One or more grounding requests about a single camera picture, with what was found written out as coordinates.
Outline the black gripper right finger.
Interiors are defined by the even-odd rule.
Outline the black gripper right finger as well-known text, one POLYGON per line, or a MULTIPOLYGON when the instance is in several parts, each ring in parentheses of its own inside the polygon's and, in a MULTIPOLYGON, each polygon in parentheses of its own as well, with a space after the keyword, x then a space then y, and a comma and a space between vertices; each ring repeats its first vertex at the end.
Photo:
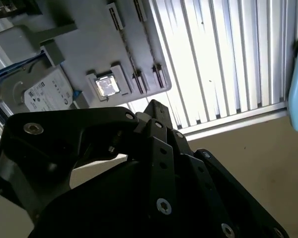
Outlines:
POLYGON ((151 100, 145 109, 166 129, 172 149, 179 238, 287 238, 286 230, 206 149, 193 152, 183 134, 173 129, 168 107, 151 100))

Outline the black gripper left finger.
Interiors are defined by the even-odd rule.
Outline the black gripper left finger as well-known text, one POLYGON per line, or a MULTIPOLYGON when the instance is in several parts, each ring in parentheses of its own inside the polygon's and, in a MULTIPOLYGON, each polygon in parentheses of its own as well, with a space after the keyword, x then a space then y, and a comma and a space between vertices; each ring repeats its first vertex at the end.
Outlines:
POLYGON ((124 107, 15 114, 0 140, 0 195, 38 220, 70 190, 72 171, 88 163, 126 154, 150 181, 172 175, 169 131, 155 110, 144 119, 124 107))

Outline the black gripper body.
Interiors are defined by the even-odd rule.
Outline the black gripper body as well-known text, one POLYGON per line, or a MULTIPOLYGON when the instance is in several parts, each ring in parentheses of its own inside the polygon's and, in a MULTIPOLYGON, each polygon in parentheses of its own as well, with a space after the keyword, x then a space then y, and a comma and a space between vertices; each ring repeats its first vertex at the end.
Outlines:
POLYGON ((54 199, 35 238, 174 238, 172 162, 123 162, 54 199))

